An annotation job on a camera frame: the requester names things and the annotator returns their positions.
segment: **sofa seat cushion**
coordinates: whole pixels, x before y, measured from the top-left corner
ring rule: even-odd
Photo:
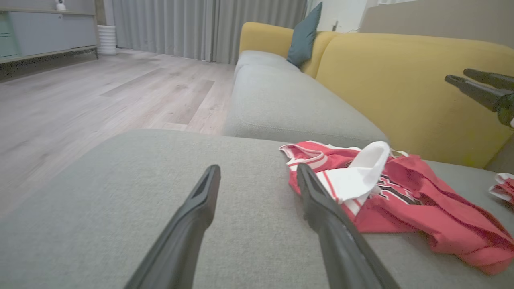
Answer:
[[[306,74],[265,65],[238,72],[224,135],[364,147],[386,136]]]
[[[242,67],[249,64],[261,64],[277,69],[300,71],[298,67],[294,66],[280,55],[263,51],[245,50],[239,55],[234,75],[236,76]]]
[[[329,288],[318,236],[288,185],[282,142],[136,130],[86,153],[0,220],[2,288],[123,288],[212,164],[216,212],[194,288]],[[487,193],[494,173],[429,162],[512,234],[513,212]],[[514,265],[486,276],[430,251],[418,233],[365,234],[401,288],[510,288]]]

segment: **wooden floor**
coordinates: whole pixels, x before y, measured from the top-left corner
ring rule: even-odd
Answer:
[[[0,83],[0,218],[117,134],[218,134],[233,72],[228,64],[120,50]]]

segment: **sofa armrest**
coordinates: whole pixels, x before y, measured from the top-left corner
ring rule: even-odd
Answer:
[[[293,29],[268,24],[247,22],[241,30],[239,53],[258,50],[287,57],[291,46]]]

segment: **white cylindrical vase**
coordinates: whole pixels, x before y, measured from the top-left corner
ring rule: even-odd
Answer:
[[[100,38],[98,54],[116,55],[116,26],[98,25],[98,36]]]

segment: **white curtain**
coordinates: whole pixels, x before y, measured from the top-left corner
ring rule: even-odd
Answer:
[[[287,28],[306,0],[113,0],[118,47],[236,63],[241,27],[255,21]]]

